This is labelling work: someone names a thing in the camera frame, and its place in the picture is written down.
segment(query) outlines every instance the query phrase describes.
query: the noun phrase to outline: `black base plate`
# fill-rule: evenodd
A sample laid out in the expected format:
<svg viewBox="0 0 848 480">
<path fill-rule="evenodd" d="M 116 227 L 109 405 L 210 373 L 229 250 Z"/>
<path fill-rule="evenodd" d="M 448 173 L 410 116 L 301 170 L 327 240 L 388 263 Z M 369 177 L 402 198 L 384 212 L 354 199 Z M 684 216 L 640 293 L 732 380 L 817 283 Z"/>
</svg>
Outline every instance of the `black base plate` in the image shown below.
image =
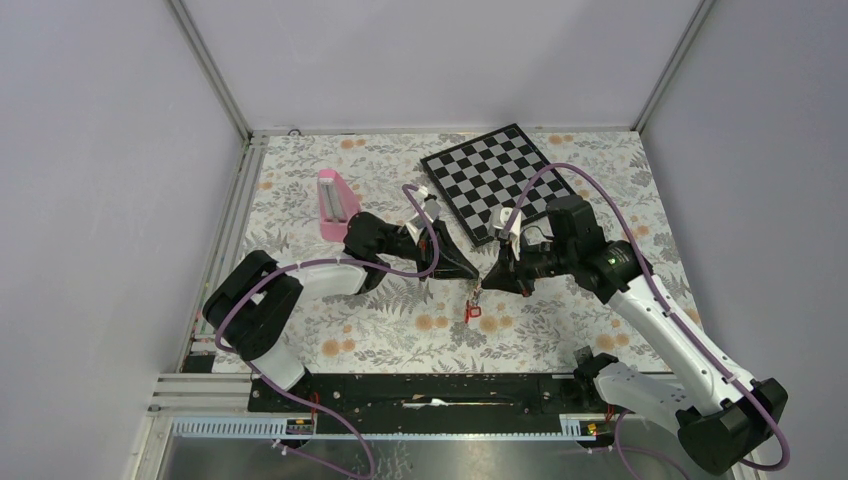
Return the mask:
<svg viewBox="0 0 848 480">
<path fill-rule="evenodd" d="M 301 412 L 310 409 L 254 380 L 250 412 Z M 291 393 L 314 394 L 362 433 L 474 434 L 559 433 L 563 413 L 602 413 L 606 404 L 587 405 L 570 375 L 307 375 Z M 432 399 L 451 406 L 408 408 Z M 318 434 L 346 434 L 336 421 L 320 421 Z"/>
</svg>

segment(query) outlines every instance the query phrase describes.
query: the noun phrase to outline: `floral tablecloth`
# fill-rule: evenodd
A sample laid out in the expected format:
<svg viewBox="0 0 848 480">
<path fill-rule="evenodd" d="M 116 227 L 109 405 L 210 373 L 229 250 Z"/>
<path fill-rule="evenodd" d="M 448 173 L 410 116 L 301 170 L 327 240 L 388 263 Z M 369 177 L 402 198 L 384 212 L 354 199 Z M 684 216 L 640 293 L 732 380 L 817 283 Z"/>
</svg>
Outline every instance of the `floral tablecloth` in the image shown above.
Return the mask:
<svg viewBox="0 0 848 480">
<path fill-rule="evenodd" d="M 574 163 L 597 178 L 631 222 L 645 255 L 689 315 L 699 322 L 683 267 L 639 136 L 631 132 L 530 133 L 551 161 Z M 401 223 L 412 208 L 404 183 L 432 182 L 419 160 L 473 138 L 461 134 L 280 136 L 270 139 L 244 237 L 243 252 L 264 249 L 283 264 L 335 256 L 341 245 L 324 242 L 318 231 L 316 179 L 336 169 L 362 206 Z M 592 202 L 608 238 L 623 238 L 603 199 L 581 179 L 563 172 L 577 193 Z M 448 208 L 442 218 L 468 259 L 485 275 L 496 242 L 472 249 Z M 534 223 L 545 233 L 546 219 Z M 536 229 L 528 231 L 538 240 Z M 411 262 L 387 257 L 392 266 Z M 312 372 L 568 372 L 573 352 L 590 345 L 641 371 L 667 370 L 636 330 L 569 277 L 536 282 L 529 298 L 484 291 L 482 316 L 464 323 L 465 301 L 474 283 L 424 283 L 387 275 L 374 291 L 299 305 L 284 341 Z M 213 372 L 248 372 L 235 355 L 217 352 Z"/>
</svg>

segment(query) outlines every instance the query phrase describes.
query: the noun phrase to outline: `table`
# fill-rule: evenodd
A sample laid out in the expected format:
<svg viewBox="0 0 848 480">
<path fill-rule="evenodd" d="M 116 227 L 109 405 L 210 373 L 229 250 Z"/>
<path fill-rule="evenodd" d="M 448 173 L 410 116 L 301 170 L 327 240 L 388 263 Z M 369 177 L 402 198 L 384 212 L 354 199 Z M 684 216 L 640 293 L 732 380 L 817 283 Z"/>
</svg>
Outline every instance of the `table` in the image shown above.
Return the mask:
<svg viewBox="0 0 848 480">
<path fill-rule="evenodd" d="M 282 265 L 333 257 L 340 244 L 318 231 L 317 174 L 337 170 L 362 207 L 387 222 L 402 223 L 412 208 L 404 183 L 432 182 L 419 160 L 477 134 L 373 134 L 278 136 L 269 140 L 242 252 L 264 249 Z M 552 162 L 573 163 L 600 181 L 630 221 L 639 244 L 675 300 L 700 325 L 689 283 L 666 221 L 638 134 L 529 131 Z M 612 211 L 591 186 L 570 172 L 566 181 L 588 199 L 607 238 L 624 238 Z M 497 243 L 478 249 L 448 208 L 442 219 L 481 276 L 497 255 Z M 534 223 L 550 233 L 546 219 Z M 528 236 L 539 239 L 536 229 Z M 412 262 L 388 258 L 414 270 Z M 589 345 L 643 372 L 668 367 L 641 335 L 570 277 L 537 281 L 529 298 L 484 291 L 482 316 L 464 323 L 474 282 L 424 283 L 388 275 L 374 291 L 299 305 L 284 332 L 286 341 L 314 373 L 569 372 L 573 352 Z M 249 372 L 237 356 L 217 352 L 213 372 Z"/>
</svg>

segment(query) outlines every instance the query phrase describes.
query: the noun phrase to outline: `red object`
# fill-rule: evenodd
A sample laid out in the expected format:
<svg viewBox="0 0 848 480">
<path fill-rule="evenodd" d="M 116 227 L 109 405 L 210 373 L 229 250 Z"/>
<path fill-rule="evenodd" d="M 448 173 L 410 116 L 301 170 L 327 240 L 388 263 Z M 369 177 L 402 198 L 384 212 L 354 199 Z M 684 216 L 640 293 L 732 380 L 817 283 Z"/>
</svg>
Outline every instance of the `red object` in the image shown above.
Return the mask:
<svg viewBox="0 0 848 480">
<path fill-rule="evenodd" d="M 309 401 L 311 401 L 312 403 L 320 404 L 321 403 L 321 396 L 318 395 L 318 392 L 312 392 L 312 395 L 309 396 Z M 312 409 L 312 428 L 313 429 L 315 428 L 315 412 L 317 412 L 317 411 L 318 410 L 315 409 L 315 408 Z"/>
<path fill-rule="evenodd" d="M 472 305 L 470 301 L 465 302 L 465 323 L 467 324 L 472 318 L 477 318 L 483 311 L 480 307 Z"/>
</svg>

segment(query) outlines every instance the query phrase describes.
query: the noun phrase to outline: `white wall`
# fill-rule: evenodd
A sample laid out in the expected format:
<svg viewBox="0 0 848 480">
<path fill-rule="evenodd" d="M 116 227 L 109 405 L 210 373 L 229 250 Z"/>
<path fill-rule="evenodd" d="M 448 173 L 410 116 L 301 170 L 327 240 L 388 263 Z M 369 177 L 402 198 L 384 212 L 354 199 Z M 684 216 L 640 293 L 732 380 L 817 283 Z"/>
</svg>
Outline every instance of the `white wall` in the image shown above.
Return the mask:
<svg viewBox="0 0 848 480">
<path fill-rule="evenodd" d="M 0 478 L 121 473 L 238 144 L 164 1 L 0 3 Z"/>
<path fill-rule="evenodd" d="M 844 0 L 719 2 L 645 135 L 705 327 L 789 391 L 769 478 L 845 475 L 846 24 Z"/>
<path fill-rule="evenodd" d="M 698 0 L 187 0 L 254 128 L 629 126 Z"/>
</svg>

